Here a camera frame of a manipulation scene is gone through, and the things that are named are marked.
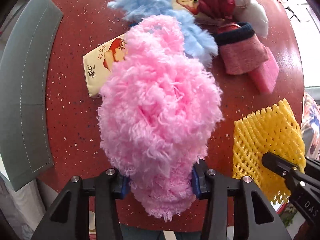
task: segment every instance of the table surface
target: table surface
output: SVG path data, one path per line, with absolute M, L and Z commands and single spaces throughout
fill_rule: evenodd
M 97 176 L 110 167 L 100 149 L 97 108 L 101 99 L 88 96 L 82 57 L 100 44 L 126 32 L 123 13 L 106 7 L 110 0 L 52 0 L 64 16 L 50 56 L 46 86 L 46 120 L 54 167 L 40 179 L 59 192 L 73 175 L 83 179 Z M 220 57 L 213 60 L 212 73 L 223 90 L 221 122 L 208 141 L 208 166 L 232 175 L 233 122 L 252 111 L 271 106 L 286 98 L 301 123 L 304 92 L 298 45 L 283 6 L 276 0 L 257 0 L 265 7 L 269 35 L 260 41 L 273 52 L 280 73 L 272 95 L 260 95 L 250 78 L 226 75 Z M 228 224 L 233 225 L 232 200 Z M 120 222 L 154 230 L 201 230 L 206 201 L 195 201 L 191 208 L 175 215 L 172 222 L 148 216 L 132 194 L 117 201 Z

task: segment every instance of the red flower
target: red flower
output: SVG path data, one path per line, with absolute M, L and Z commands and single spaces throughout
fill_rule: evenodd
M 235 0 L 199 0 L 198 10 L 211 18 L 232 19 Z

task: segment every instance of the yellow fruit mesh sleeve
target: yellow fruit mesh sleeve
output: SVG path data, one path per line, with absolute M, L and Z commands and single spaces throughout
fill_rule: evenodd
M 300 127 L 286 99 L 234 122 L 233 177 L 249 175 L 268 200 L 287 202 L 290 191 L 284 179 L 262 165 L 266 152 L 296 164 L 304 173 L 305 148 Z

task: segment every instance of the light blue fuzzy fabric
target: light blue fuzzy fabric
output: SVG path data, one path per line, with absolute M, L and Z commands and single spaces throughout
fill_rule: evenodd
M 140 22 L 151 15 L 169 15 L 181 23 L 185 53 L 211 67 L 211 55 L 218 54 L 214 38 L 194 23 L 195 18 L 184 10 L 173 10 L 172 0 L 114 0 L 108 7 L 125 11 L 124 20 Z

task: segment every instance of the pink sponge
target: pink sponge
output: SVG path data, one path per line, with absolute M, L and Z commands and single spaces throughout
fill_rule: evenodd
M 192 166 L 207 155 L 221 90 L 198 59 L 183 52 L 178 21 L 151 16 L 125 36 L 127 54 L 100 90 L 101 148 L 131 178 L 146 211 L 171 220 L 195 200 Z
M 276 85 L 279 74 L 279 66 L 271 50 L 266 47 L 269 59 L 261 64 L 260 67 L 249 72 L 249 76 L 256 84 L 260 93 L 271 94 Z

